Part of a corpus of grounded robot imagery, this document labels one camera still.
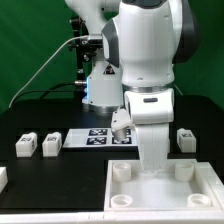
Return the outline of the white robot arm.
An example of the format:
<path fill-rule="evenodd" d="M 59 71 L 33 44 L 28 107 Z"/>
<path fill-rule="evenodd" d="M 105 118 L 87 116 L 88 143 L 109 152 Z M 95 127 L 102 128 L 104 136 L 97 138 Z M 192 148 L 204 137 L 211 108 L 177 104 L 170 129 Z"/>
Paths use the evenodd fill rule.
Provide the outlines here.
<path fill-rule="evenodd" d="M 188 0 L 65 0 L 86 25 L 84 48 L 95 55 L 83 106 L 113 113 L 122 141 L 136 132 L 141 166 L 159 170 L 174 119 L 173 65 L 187 61 L 200 36 Z"/>

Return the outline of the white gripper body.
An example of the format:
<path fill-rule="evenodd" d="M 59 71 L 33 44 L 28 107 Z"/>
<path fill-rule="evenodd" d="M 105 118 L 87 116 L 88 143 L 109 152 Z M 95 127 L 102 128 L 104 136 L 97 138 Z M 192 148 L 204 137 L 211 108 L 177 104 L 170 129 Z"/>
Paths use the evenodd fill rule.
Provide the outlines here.
<path fill-rule="evenodd" d="M 143 170 L 164 168 L 170 148 L 169 123 L 174 119 L 174 91 L 125 92 L 125 107 L 135 127 Z"/>

